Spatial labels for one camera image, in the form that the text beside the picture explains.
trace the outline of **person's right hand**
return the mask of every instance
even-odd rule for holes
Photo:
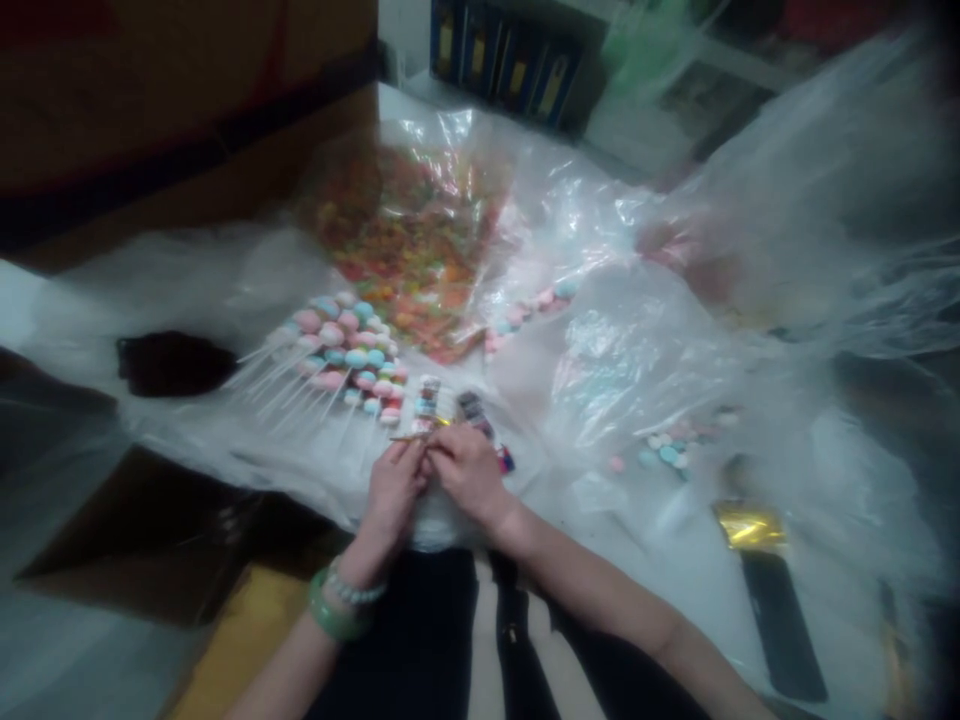
[[[503,486],[497,451],[474,427],[450,425],[435,432],[426,462],[457,507],[488,533],[520,503]]]

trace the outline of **gold foil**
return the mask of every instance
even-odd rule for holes
[[[731,550],[776,550],[787,538],[779,516],[767,507],[738,500],[720,500],[713,512],[727,534]]]

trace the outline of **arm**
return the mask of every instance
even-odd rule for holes
[[[719,650],[676,608],[537,517],[519,500],[493,544],[585,626],[656,660],[715,720],[772,718]]]
[[[347,585],[368,590],[384,582],[409,537],[413,507],[426,486],[417,476],[422,452],[417,444],[395,443],[374,464],[367,511],[337,569]],[[332,609],[359,612],[330,588],[324,587],[323,593]],[[330,679],[340,648],[309,612],[303,613],[227,720],[300,720]]]
[[[507,492],[496,454],[482,433],[463,426],[441,430],[427,461],[493,545],[585,626],[650,655],[715,720],[772,719],[720,651],[676,608]]]

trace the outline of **green jade bangle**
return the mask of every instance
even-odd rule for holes
[[[323,583],[327,579],[329,570],[330,568],[324,568],[314,575],[313,580],[310,581],[310,593],[308,595],[310,615],[313,616],[317,625],[338,643],[359,640],[370,630],[373,621],[370,618],[361,620],[351,617],[330,607],[323,597]]]

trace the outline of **wrist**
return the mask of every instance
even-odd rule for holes
[[[376,533],[360,532],[340,557],[337,574],[358,590],[382,585],[389,573],[394,547]]]
[[[529,510],[515,495],[506,495],[499,512],[483,523],[483,531],[495,548],[512,555],[512,551],[520,547],[522,538],[527,534]]]

